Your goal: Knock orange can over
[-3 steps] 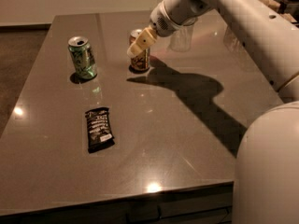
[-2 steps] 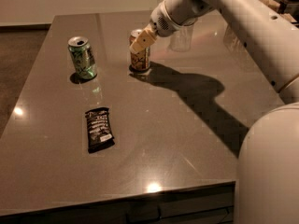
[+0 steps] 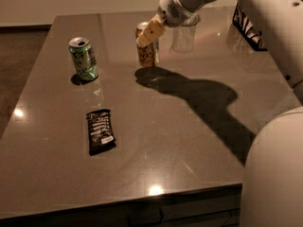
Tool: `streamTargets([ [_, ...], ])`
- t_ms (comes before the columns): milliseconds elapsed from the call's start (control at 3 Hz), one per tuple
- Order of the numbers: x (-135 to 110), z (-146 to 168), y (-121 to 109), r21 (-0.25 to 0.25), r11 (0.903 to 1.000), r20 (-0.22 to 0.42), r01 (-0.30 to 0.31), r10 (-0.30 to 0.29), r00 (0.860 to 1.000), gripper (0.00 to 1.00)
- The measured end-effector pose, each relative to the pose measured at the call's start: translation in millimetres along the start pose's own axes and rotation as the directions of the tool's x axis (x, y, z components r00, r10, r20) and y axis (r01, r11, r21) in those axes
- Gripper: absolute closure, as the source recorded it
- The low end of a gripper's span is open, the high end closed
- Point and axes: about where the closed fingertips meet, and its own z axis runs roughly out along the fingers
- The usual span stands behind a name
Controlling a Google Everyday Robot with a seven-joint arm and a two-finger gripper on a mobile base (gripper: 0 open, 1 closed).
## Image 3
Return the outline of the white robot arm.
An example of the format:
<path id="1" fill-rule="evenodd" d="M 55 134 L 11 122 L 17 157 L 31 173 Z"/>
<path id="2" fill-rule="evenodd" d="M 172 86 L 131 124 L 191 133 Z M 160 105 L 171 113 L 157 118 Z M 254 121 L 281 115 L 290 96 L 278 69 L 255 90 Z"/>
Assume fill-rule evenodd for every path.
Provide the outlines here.
<path id="1" fill-rule="evenodd" d="M 136 42 L 152 44 L 168 27 L 178 27 L 206 4 L 216 0 L 160 0 L 158 9 Z M 302 0 L 237 0 L 242 15 L 276 64 L 275 82 L 265 79 L 249 85 L 265 103 L 278 84 L 282 99 L 303 98 Z M 266 123 L 247 151 L 241 192 L 240 227 L 303 227 L 303 107 L 285 111 Z"/>

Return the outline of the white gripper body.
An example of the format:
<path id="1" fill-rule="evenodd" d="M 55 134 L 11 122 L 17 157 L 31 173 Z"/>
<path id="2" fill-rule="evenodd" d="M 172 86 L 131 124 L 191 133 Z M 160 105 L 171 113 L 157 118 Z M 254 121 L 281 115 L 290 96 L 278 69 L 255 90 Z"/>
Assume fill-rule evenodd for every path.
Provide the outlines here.
<path id="1" fill-rule="evenodd" d="M 157 14 L 165 26 L 177 27 L 203 4 L 203 0 L 160 0 Z"/>

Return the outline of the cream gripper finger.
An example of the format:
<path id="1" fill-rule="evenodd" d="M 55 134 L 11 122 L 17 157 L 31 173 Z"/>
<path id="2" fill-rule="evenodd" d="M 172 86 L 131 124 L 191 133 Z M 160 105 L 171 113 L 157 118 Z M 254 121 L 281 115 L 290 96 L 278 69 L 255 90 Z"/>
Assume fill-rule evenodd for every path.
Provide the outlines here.
<path id="1" fill-rule="evenodd" d="M 166 19 L 155 15 L 148 22 L 141 22 L 137 25 L 135 35 L 136 44 L 139 47 L 146 47 L 154 43 L 166 30 Z"/>

